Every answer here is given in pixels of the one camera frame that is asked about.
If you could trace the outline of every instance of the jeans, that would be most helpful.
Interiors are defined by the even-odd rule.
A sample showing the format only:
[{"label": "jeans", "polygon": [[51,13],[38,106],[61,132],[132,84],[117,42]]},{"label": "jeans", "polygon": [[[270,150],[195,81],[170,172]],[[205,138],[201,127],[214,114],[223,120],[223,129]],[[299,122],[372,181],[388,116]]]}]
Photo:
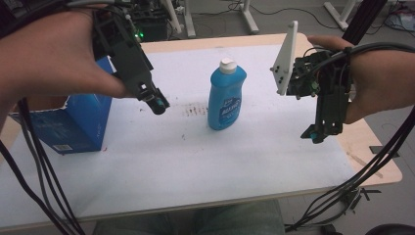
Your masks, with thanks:
[{"label": "jeans", "polygon": [[[168,213],[100,220],[94,235],[174,235]],[[201,209],[195,212],[194,235],[284,235],[277,201]]]}]

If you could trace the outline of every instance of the bottle cap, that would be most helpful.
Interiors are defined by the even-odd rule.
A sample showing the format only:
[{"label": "bottle cap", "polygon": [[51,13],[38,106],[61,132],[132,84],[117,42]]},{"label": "bottle cap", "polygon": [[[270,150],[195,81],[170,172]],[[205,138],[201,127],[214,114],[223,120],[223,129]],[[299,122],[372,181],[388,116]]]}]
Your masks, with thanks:
[{"label": "bottle cap", "polygon": [[223,58],[220,61],[220,71],[224,74],[232,74],[236,71],[237,64],[230,58]]}]

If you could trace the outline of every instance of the human hand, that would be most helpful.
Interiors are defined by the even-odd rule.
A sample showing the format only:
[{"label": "human hand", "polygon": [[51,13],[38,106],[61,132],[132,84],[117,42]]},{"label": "human hand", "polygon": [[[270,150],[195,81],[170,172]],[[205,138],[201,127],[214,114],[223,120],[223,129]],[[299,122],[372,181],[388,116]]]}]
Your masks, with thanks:
[{"label": "human hand", "polygon": [[122,82],[95,63],[92,22],[92,10],[63,12],[1,39],[2,92],[15,102],[30,95],[125,97]]},{"label": "human hand", "polygon": [[[337,36],[308,36],[307,39],[330,50],[353,46]],[[371,51],[352,56],[350,74],[356,95],[347,107],[345,123],[380,111],[414,105],[414,65],[414,53]]]}]

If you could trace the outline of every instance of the cardboard box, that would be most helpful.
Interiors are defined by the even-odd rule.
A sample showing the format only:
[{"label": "cardboard box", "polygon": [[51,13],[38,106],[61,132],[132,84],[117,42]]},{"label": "cardboard box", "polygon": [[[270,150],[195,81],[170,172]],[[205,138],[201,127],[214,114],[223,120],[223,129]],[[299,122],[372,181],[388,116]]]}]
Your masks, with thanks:
[{"label": "cardboard box", "polygon": [[[107,58],[97,62],[109,73]],[[39,139],[59,154],[100,151],[112,97],[95,94],[28,97],[30,117]],[[11,114],[19,122],[19,114]]]}]

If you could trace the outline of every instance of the bottle label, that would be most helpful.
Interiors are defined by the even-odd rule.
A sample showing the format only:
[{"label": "bottle label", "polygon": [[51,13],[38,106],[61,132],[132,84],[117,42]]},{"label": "bottle label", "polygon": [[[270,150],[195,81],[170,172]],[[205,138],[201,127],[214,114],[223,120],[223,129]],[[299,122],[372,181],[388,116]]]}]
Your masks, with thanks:
[{"label": "bottle label", "polygon": [[223,102],[222,108],[220,108],[219,122],[225,124],[229,121],[233,121],[238,117],[241,107],[241,98],[229,98]]}]

